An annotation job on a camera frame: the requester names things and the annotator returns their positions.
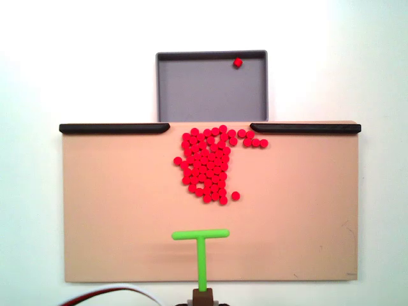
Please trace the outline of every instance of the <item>green t-shaped pusher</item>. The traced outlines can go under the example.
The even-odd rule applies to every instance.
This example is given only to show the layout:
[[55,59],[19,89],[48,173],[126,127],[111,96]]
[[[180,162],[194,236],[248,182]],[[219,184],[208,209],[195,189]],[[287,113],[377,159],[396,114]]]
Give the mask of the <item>green t-shaped pusher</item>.
[[230,235],[228,229],[208,229],[204,231],[175,231],[174,240],[197,240],[198,291],[207,291],[207,264],[205,259],[205,239],[225,238]]

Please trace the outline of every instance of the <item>white wall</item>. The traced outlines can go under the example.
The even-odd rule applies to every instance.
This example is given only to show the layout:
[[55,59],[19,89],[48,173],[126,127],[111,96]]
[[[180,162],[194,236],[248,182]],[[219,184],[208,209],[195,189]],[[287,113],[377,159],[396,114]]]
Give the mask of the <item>white wall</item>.
[[[266,49],[271,120],[355,120],[359,280],[212,284],[244,305],[408,305],[408,1],[1,1],[0,304],[56,305],[67,122],[156,119],[155,53]],[[194,284],[142,284],[168,305]],[[112,293],[84,305],[153,305]]]

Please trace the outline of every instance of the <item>wooden board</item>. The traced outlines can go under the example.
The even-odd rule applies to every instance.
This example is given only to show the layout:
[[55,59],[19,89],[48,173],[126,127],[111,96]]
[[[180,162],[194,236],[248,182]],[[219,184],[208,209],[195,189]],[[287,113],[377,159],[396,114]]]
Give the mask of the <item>wooden board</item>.
[[222,207],[188,193],[173,164],[184,132],[219,124],[170,125],[63,135],[66,281],[196,281],[195,242],[171,234],[215,228],[231,235],[207,240],[209,281],[357,278],[358,135],[256,133],[270,145],[232,150],[226,188],[241,199]]

